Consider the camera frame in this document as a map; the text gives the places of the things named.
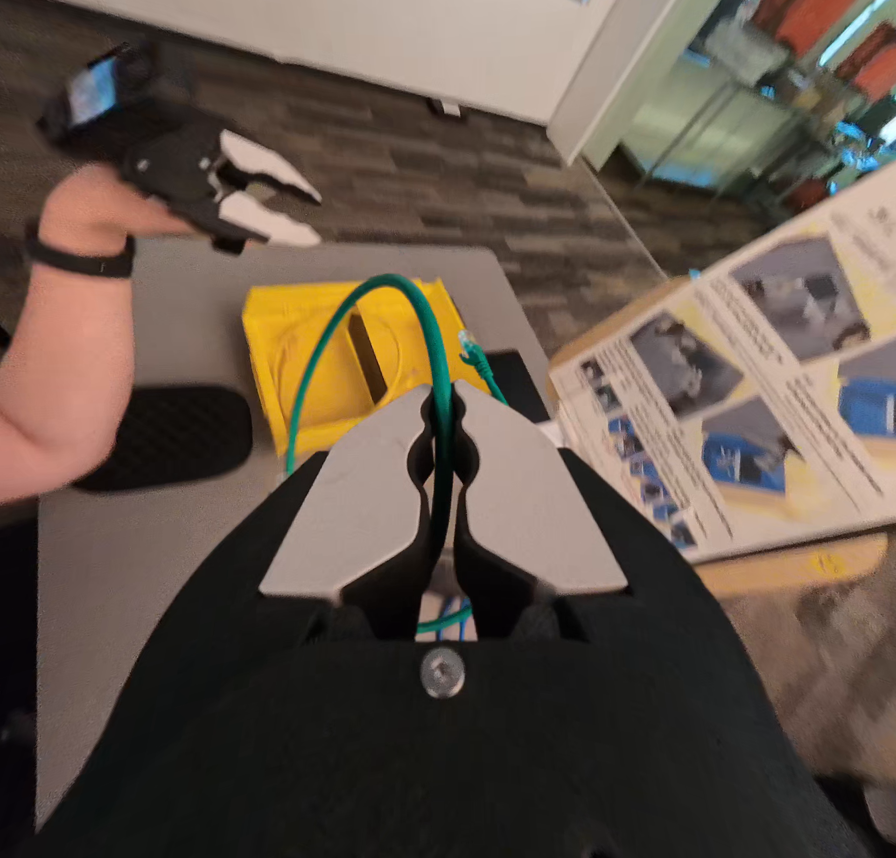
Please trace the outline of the metal storage shelf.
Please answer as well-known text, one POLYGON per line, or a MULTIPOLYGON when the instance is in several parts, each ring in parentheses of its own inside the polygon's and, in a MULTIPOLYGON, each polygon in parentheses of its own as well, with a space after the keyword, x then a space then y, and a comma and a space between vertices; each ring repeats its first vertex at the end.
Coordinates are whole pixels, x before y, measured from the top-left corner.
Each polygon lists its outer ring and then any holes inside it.
POLYGON ((756 179, 791 140, 838 140, 876 103, 834 76, 894 0, 857 0, 802 59, 753 27, 760 0, 720 0, 620 141, 638 184, 721 196, 756 179))

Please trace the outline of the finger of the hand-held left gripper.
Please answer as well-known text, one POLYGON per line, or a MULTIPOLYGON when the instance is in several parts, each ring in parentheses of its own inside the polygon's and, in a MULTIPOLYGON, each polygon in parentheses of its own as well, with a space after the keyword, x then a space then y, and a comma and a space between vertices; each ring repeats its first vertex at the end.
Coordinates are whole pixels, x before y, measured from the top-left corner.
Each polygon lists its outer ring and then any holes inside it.
POLYGON ((318 246, 313 227, 276 212, 246 192, 231 192, 218 203, 218 219, 241 237, 276 246, 318 246))
POLYGON ((316 205, 322 203, 321 193, 277 151, 230 129, 221 131, 219 146, 225 160, 219 172, 228 170, 233 183, 240 182, 241 188, 260 182, 316 205))

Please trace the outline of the yellow plastic box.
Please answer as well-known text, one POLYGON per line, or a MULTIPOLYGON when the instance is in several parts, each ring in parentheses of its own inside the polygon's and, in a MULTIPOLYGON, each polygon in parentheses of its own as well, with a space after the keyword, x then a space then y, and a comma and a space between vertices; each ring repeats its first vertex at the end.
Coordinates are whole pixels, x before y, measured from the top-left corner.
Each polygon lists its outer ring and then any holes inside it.
POLYGON ((242 323, 255 386, 277 455, 295 462, 330 447, 367 416, 433 375, 423 327, 409 299, 378 286, 334 329, 311 374, 292 435, 293 410, 330 319, 360 282, 255 286, 242 323))

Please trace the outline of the person's left forearm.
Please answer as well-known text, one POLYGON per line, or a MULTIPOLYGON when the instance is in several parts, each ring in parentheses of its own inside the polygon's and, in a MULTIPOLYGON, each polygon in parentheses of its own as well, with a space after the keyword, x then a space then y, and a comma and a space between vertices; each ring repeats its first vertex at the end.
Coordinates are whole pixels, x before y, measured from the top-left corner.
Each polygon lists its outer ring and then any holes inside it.
POLYGON ((50 493, 101 465, 133 387, 128 279, 35 263, 1 366, 1 502, 50 493))

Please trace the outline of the tan display board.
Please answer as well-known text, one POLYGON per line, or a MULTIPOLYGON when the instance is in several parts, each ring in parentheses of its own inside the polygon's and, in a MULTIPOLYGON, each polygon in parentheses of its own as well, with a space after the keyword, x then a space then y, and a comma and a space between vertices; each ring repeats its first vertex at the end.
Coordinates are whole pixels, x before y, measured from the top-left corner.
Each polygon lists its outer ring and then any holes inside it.
POLYGON ((739 433, 710 432, 704 416, 681 423, 629 335, 681 323, 696 349, 728 364, 700 335, 708 323, 686 300, 692 281, 672 279, 582 333, 549 361, 547 390, 566 445, 635 507, 695 568, 718 598, 852 581, 881 566, 890 531, 820 539, 832 509, 810 490, 798 457, 767 474, 771 487, 742 482, 763 448, 739 433))

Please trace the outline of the orange storage bin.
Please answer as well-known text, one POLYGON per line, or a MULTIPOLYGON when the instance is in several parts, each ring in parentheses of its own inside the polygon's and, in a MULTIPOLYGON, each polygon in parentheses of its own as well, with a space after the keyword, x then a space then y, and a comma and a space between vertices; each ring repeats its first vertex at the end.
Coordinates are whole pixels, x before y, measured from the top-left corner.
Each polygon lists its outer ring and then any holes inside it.
POLYGON ((804 58, 857 0, 760 0, 750 19, 753 27, 804 58))
POLYGON ((895 86, 895 26, 880 22, 834 70, 834 76, 876 103, 895 86))

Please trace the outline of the person's left hand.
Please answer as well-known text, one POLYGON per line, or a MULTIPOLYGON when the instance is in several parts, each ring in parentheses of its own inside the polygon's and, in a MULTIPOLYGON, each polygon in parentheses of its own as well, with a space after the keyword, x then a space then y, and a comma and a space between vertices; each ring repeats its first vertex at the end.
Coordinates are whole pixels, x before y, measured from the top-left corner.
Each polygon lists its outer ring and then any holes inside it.
POLYGON ((130 238, 196 237, 198 231, 106 165, 67 176, 46 199, 38 225, 45 247, 81 257, 115 257, 130 238))

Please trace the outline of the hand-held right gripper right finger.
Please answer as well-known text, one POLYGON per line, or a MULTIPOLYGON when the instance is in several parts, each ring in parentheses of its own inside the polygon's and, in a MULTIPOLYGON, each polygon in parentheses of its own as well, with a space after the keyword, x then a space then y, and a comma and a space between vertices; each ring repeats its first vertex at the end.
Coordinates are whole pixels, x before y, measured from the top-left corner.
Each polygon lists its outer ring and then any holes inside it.
POLYGON ((454 383, 454 413, 454 567, 477 638, 509 638, 532 606, 625 591, 628 580, 544 429, 467 382, 454 383))

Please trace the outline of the black mesh pad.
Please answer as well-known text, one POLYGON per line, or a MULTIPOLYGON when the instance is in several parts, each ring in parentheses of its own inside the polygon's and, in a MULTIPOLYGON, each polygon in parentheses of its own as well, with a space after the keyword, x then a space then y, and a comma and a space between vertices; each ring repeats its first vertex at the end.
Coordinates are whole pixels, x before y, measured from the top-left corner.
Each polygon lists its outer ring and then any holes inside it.
POLYGON ((115 494, 201 482, 241 467, 252 446, 252 412, 239 392, 211 384, 137 387, 108 458, 72 488, 115 494))

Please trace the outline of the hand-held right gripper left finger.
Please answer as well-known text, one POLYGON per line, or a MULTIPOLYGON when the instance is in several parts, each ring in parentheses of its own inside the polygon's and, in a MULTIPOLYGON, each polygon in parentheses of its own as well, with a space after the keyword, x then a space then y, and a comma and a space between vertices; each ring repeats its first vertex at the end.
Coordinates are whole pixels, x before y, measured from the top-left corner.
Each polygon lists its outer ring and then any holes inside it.
POLYGON ((415 640, 438 556, 426 482, 432 389, 375 411, 321 456, 259 590, 362 612, 379 640, 415 640))

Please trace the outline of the black network switch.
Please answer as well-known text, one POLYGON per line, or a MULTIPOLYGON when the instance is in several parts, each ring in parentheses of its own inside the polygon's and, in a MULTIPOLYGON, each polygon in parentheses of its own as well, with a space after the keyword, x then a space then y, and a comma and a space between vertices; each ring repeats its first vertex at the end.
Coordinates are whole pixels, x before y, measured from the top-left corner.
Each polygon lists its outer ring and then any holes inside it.
POLYGON ((541 394, 517 350, 487 351, 495 382, 509 407, 536 425, 551 420, 541 394))

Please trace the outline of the black wristband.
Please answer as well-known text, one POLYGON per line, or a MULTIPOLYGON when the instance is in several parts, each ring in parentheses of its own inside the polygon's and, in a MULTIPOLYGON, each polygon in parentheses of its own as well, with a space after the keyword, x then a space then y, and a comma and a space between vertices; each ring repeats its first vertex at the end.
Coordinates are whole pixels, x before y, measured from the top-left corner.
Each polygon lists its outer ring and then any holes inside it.
POLYGON ((31 220, 25 226, 24 255, 51 269, 92 279, 129 280, 133 273, 136 240, 128 236, 125 247, 114 256, 75 255, 43 244, 39 239, 39 223, 31 220))

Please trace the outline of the printed instruction poster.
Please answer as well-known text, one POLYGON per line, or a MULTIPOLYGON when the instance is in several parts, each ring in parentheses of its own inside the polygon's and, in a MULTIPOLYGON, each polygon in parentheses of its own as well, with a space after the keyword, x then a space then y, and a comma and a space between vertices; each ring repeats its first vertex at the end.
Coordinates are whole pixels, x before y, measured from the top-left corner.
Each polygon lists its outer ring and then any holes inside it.
POLYGON ((691 563, 894 525, 894 164, 548 372, 570 447, 691 563))

